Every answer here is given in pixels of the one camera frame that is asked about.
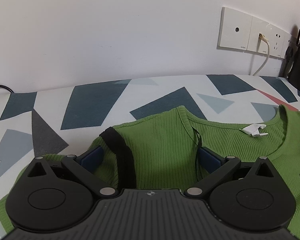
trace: ribbed fabric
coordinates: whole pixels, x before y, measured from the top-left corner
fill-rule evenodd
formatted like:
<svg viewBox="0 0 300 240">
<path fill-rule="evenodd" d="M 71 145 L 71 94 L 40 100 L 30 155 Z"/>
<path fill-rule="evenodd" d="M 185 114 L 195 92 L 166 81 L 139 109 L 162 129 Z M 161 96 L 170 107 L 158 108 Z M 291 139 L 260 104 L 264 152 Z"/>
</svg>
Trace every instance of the ribbed fabric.
<svg viewBox="0 0 300 240">
<path fill-rule="evenodd" d="M 47 161 L 60 161 L 64 155 L 56 155 L 56 154 L 47 154 L 47 155 L 43 155 L 43 157 L 47 160 Z M 22 173 L 25 171 L 27 167 L 24 167 L 22 169 L 22 171 L 19 173 L 19 175 L 17 176 L 16 182 L 18 181 L 18 179 L 20 178 L 20 176 L 22 175 Z M 14 226 L 12 225 L 8 214 L 6 212 L 6 201 L 7 201 L 7 197 L 8 194 L 5 195 L 2 199 L 0 199 L 0 222 L 3 226 L 3 229 L 6 231 L 6 233 L 9 233 L 10 231 L 12 231 L 14 229 Z"/>
<path fill-rule="evenodd" d="M 300 112 L 280 106 L 276 116 L 265 122 L 266 136 L 251 137 L 239 129 L 249 124 L 225 124 L 197 118 L 184 106 L 114 126 L 131 149 L 135 161 L 137 188 L 180 188 L 197 182 L 194 161 L 197 138 L 221 156 L 235 155 L 244 162 L 267 156 L 293 193 L 297 208 L 289 230 L 300 239 Z M 92 143 L 101 145 L 104 161 L 95 175 L 112 187 L 118 185 L 115 154 L 101 137 Z"/>
</svg>

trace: geometric patterned bed sheet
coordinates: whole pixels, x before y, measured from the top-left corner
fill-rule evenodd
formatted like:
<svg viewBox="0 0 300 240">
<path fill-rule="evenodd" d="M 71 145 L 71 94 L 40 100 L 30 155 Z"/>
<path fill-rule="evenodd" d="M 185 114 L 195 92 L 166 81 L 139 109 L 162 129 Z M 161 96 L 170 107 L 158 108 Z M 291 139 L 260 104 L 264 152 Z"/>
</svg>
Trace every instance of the geometric patterned bed sheet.
<svg viewBox="0 0 300 240">
<path fill-rule="evenodd" d="M 0 199 L 34 156 L 79 155 L 109 126 L 180 105 L 210 121 L 260 123 L 272 119 L 279 104 L 300 111 L 300 92 L 284 78 L 247 75 L 154 77 L 0 95 Z M 0 238 L 4 234 L 0 224 Z"/>
</svg>

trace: red triangle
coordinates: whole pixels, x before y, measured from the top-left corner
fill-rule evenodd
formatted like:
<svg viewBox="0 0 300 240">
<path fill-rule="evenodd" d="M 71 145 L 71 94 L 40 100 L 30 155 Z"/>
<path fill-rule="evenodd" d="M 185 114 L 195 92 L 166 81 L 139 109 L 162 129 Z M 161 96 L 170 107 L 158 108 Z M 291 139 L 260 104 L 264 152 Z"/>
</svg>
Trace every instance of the red triangle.
<svg viewBox="0 0 300 240">
<path fill-rule="evenodd" d="M 275 98 L 274 96 L 271 96 L 259 89 L 257 89 L 261 94 L 264 94 L 267 98 L 271 99 L 272 101 L 274 101 L 276 104 L 278 105 L 285 105 L 289 110 L 292 110 L 292 111 L 299 111 L 298 109 L 296 109 L 295 107 L 289 105 L 288 103 L 286 102 L 283 102 L 282 100 L 278 99 L 278 98 Z"/>
</svg>

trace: white wall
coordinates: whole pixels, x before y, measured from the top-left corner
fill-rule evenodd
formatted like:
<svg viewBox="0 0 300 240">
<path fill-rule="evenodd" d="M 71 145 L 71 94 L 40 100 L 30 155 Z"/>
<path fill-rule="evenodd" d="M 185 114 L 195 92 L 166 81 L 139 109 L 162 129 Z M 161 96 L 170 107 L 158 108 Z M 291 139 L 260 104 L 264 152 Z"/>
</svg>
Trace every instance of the white wall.
<svg viewBox="0 0 300 240">
<path fill-rule="evenodd" d="M 0 0 L 0 83 L 17 92 L 138 77 L 249 74 L 264 56 L 217 49 L 222 6 L 287 32 L 300 0 Z M 270 58 L 260 75 L 276 75 Z"/>
</svg>

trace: black strap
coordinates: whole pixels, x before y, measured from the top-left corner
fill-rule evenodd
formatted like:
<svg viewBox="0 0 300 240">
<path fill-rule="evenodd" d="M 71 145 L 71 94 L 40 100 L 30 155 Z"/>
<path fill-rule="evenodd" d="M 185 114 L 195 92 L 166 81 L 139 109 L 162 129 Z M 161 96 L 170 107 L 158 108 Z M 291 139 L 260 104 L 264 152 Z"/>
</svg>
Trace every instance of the black strap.
<svg viewBox="0 0 300 240">
<path fill-rule="evenodd" d="M 199 149 L 202 147 L 202 138 L 201 138 L 200 133 L 193 126 L 191 126 L 191 127 L 198 139 L 198 147 L 197 147 L 197 153 L 195 154 L 194 167 L 195 167 L 195 175 L 197 176 L 197 181 L 199 181 L 199 179 L 198 179 L 198 157 L 199 157 Z"/>
<path fill-rule="evenodd" d="M 100 136 L 117 157 L 118 191 L 123 188 L 137 188 L 132 151 L 126 145 L 122 136 L 113 127 L 106 129 Z"/>
</svg>

